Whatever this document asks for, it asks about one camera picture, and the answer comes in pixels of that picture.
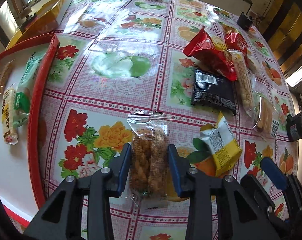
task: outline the yellow wrapper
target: yellow wrapper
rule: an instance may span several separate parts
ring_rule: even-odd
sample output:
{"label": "yellow wrapper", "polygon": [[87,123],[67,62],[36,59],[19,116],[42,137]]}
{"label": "yellow wrapper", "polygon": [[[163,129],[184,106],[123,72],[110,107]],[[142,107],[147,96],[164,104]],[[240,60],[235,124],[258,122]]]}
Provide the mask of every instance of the yellow wrapper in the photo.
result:
{"label": "yellow wrapper", "polygon": [[18,134],[13,127],[14,108],[16,91],[13,88],[8,88],[3,94],[2,99],[2,130],[3,139],[7,144],[16,144],[18,142]]}
{"label": "yellow wrapper", "polygon": [[211,124],[202,126],[200,135],[201,140],[208,145],[217,166],[216,177],[232,169],[240,158],[242,149],[221,112],[215,126]]}

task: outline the green snack package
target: green snack package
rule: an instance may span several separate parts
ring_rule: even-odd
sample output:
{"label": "green snack package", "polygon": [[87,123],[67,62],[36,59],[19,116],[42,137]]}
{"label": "green snack package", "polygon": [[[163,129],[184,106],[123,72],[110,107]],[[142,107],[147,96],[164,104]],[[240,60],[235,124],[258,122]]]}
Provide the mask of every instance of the green snack package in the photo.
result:
{"label": "green snack package", "polygon": [[14,127],[19,127],[28,121],[34,82],[46,51],[47,49],[42,49],[32,53],[27,61],[16,92]]}

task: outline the yellow and black striped panel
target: yellow and black striped panel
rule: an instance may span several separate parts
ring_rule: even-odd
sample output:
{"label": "yellow and black striped panel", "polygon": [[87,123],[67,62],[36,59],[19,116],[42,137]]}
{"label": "yellow and black striped panel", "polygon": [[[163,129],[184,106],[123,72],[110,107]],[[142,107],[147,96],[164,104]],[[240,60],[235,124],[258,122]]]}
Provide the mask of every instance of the yellow and black striped panel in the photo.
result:
{"label": "yellow and black striped panel", "polygon": [[259,30],[285,77],[302,66],[302,12],[293,0],[274,0]]}

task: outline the table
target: table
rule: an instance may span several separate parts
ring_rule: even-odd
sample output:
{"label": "table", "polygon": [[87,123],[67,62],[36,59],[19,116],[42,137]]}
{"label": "table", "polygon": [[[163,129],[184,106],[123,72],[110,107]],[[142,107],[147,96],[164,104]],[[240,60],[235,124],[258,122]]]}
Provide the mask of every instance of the table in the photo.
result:
{"label": "table", "polygon": [[[259,31],[247,33],[236,25],[238,17],[196,0],[74,0],[55,30],[60,48],[43,96],[40,169],[46,198],[68,175],[84,177],[107,166],[131,142],[127,115],[138,110],[172,114],[170,143],[181,156],[195,151],[193,138],[205,123],[215,123],[218,111],[190,105],[193,67],[199,62],[182,50],[205,26],[212,37],[224,38],[219,22],[236,27],[264,72],[256,90],[280,112],[277,138],[263,141],[251,130],[252,120],[236,90],[237,115],[225,117],[243,153],[229,171],[238,181],[254,174],[285,219],[282,193],[259,169],[263,156],[271,157],[286,173],[296,172],[297,142],[289,142],[286,115],[294,107],[285,78]],[[168,202],[148,209],[135,205],[128,184],[119,199],[110,199],[115,239],[183,240],[189,200]],[[87,201],[83,204],[86,235]],[[213,238],[217,239],[217,209],[212,198]]]}

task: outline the yellow box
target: yellow box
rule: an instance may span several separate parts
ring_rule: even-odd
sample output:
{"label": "yellow box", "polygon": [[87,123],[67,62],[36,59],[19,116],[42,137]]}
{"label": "yellow box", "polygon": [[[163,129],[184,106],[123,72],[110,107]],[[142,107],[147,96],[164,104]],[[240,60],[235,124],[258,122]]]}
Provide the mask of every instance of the yellow box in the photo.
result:
{"label": "yellow box", "polygon": [[11,38],[6,49],[27,39],[49,33],[59,26],[62,17],[72,0],[51,0],[45,3],[35,14],[36,19],[30,23],[30,26],[22,33],[18,30]]}

